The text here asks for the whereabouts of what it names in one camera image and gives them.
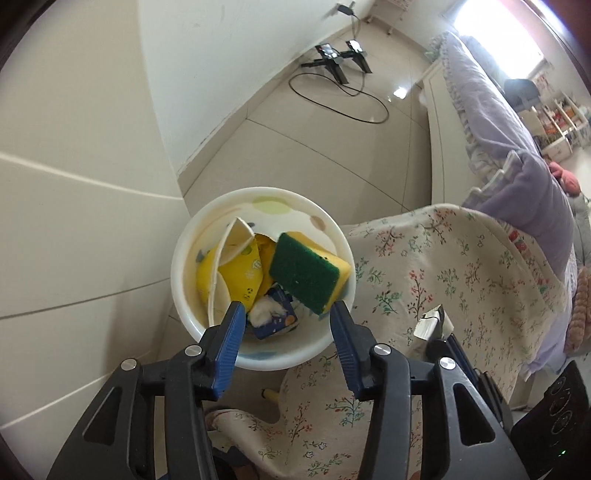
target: polka dot bowl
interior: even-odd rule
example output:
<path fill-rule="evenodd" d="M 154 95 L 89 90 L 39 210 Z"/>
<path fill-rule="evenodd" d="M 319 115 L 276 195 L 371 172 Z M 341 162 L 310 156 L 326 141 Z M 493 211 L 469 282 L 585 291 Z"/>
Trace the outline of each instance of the polka dot bowl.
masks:
<path fill-rule="evenodd" d="M 215 246 L 234 217 L 248 222 L 255 233 L 277 239 L 282 232 L 300 231 L 338 255 L 352 267 L 340 298 L 349 309 L 355 298 L 355 262 L 347 239 L 335 221 L 311 200 L 272 187 L 235 190 L 208 203 L 185 227 L 174 250 L 171 287 L 174 304 L 191 336 L 199 341 L 207 325 L 206 308 L 197 294 L 199 262 Z M 298 325 L 264 340 L 245 333 L 236 366 L 249 370 L 291 368 L 318 355 L 333 341 L 329 315 L 318 316 L 300 305 Z"/>

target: blue gripper pad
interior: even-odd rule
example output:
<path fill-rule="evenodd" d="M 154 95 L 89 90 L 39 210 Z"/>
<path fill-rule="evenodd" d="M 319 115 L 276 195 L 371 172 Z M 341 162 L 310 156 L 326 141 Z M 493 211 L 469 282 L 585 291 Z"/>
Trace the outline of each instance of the blue gripper pad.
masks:
<path fill-rule="evenodd" d="M 230 385 L 245 328 L 244 305 L 239 301 L 233 301 L 216 332 L 213 343 L 217 345 L 212 345 L 217 350 L 215 357 L 211 359 L 215 366 L 212 390 L 217 398 L 221 397 Z"/>
<path fill-rule="evenodd" d="M 375 338 L 367 327 L 353 322 L 342 300 L 336 301 L 330 308 L 330 330 L 347 387 L 355 398 L 359 398 L 370 386 L 363 379 L 371 375 L 369 350 L 376 344 Z"/>

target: bed frame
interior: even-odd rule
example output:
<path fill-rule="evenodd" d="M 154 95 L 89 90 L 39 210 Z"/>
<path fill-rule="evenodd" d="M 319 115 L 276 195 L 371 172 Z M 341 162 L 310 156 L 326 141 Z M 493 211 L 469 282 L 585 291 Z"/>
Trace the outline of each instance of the bed frame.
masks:
<path fill-rule="evenodd" d="M 466 136 L 435 61 L 417 82 L 425 93 L 431 132 L 431 204 L 461 205 L 470 189 L 482 182 L 468 167 Z"/>

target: window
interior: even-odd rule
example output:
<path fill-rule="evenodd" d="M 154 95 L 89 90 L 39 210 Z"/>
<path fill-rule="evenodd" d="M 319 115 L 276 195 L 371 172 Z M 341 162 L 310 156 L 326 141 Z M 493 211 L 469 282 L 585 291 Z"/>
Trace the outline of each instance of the window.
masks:
<path fill-rule="evenodd" d="M 527 30 L 498 0 L 467 0 L 454 27 L 477 39 L 510 78 L 527 78 L 544 59 Z"/>

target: sponge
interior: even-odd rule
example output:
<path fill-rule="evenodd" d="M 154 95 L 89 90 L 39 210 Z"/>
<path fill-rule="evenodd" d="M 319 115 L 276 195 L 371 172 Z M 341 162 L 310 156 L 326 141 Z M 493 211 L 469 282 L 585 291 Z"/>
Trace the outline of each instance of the sponge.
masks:
<path fill-rule="evenodd" d="M 351 265 L 303 233 L 282 233 L 271 277 L 315 314 L 329 311 L 349 279 Z"/>

